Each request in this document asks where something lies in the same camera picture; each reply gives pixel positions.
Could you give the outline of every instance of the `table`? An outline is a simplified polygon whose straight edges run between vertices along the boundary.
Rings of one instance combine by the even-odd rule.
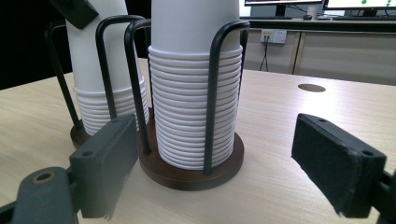
[[[72,89],[72,74],[65,76]],[[326,91],[301,90],[303,83]],[[236,177],[214,189],[179,191],[155,183],[137,163],[109,223],[375,223],[374,209],[368,219],[337,216],[290,157],[291,144],[297,114],[319,116],[387,154],[393,174],[395,99],[391,86],[245,70],[236,132],[246,151]],[[56,78],[0,91],[0,205],[16,199],[30,173],[69,166],[71,127]]]

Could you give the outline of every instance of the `computer monitor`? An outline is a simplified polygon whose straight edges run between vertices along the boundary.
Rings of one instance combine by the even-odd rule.
[[[363,16],[375,16],[378,10],[395,10],[391,0],[324,0],[323,10],[364,10]]]
[[[321,4],[322,0],[245,0],[245,6],[276,6],[276,16],[285,16],[287,5]]]

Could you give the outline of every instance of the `wooden table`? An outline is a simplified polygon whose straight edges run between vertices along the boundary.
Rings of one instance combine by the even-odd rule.
[[[66,79],[72,89],[72,75]],[[303,83],[326,91],[303,91]],[[298,113],[328,119],[387,154],[386,170],[393,173],[395,112],[396,87],[246,70],[236,126],[246,152],[237,176],[214,189],[186,192],[155,183],[137,163],[110,223],[375,223],[374,209],[368,219],[334,213],[290,157],[294,126]],[[69,166],[71,127],[56,78],[0,91],[0,205],[16,199],[30,173]]]

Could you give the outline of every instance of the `metal rod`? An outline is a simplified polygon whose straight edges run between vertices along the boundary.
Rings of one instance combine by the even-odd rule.
[[[209,78],[207,88],[207,109],[205,128],[205,157],[204,175],[212,174],[213,138],[215,130],[216,101],[219,80],[219,57],[221,45],[231,31],[246,30],[250,26],[248,21],[234,21],[222,26],[213,38],[210,47]]]
[[[56,77],[58,78],[59,85],[62,90],[62,94],[64,95],[64,100],[66,101],[67,109],[69,110],[70,117],[73,120],[73,124],[76,130],[81,130],[84,127],[81,125],[78,119],[78,115],[76,109],[73,104],[72,97],[70,96],[69,89],[67,88],[66,80],[64,79],[64,71],[61,67],[61,63],[59,62],[58,54],[56,53],[56,48],[52,41],[52,33],[55,29],[60,27],[65,27],[65,21],[55,21],[49,24],[49,27],[44,33],[44,37],[46,38],[46,45],[49,51],[49,58],[52,62],[52,67],[55,72]]]
[[[133,16],[133,15],[122,15],[122,16],[108,17],[108,18],[102,20],[99,23],[98,27],[96,28],[96,34],[95,34],[96,47],[97,47],[97,51],[98,51],[99,64],[100,64],[100,68],[102,71],[103,84],[105,86],[108,112],[110,114],[111,119],[115,119],[117,117],[117,111],[116,111],[116,106],[114,103],[113,90],[111,87],[111,78],[110,78],[110,74],[108,71],[105,41],[103,39],[103,35],[105,33],[105,29],[109,25],[125,23],[125,22],[133,22],[133,21],[138,21],[138,20],[143,20],[143,19],[145,19],[145,18],[143,18],[141,16]]]
[[[242,46],[242,63],[241,63],[241,76],[239,78],[238,100],[239,100],[239,95],[241,93],[242,75],[244,73],[245,53],[247,51],[247,43],[248,43],[248,28],[246,30],[241,31],[240,38],[241,38],[240,44]]]
[[[145,35],[146,35],[146,47],[148,53],[148,79],[149,79],[149,91],[151,96],[151,108],[152,108],[152,119],[154,119],[155,108],[154,108],[154,100],[152,98],[152,82],[151,82],[151,70],[150,70],[150,63],[149,63],[149,46],[151,45],[151,28],[145,28]]]
[[[129,75],[131,77],[132,91],[134,93],[134,108],[136,110],[137,121],[139,124],[140,137],[143,144],[143,152],[151,153],[149,146],[149,136],[146,127],[145,111],[143,109],[142,95],[140,93],[139,75],[137,73],[136,57],[134,56],[134,33],[142,28],[151,26],[151,20],[135,21],[131,23],[125,31],[125,53],[128,62]]]

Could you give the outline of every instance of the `power outlet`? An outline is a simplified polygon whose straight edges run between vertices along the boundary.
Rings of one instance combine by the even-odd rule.
[[[271,43],[273,41],[273,38],[274,38],[274,30],[268,30],[268,29],[262,30],[262,38],[260,39],[262,43],[265,42]]]
[[[273,33],[273,43],[284,44],[286,42],[286,30],[274,30]]]

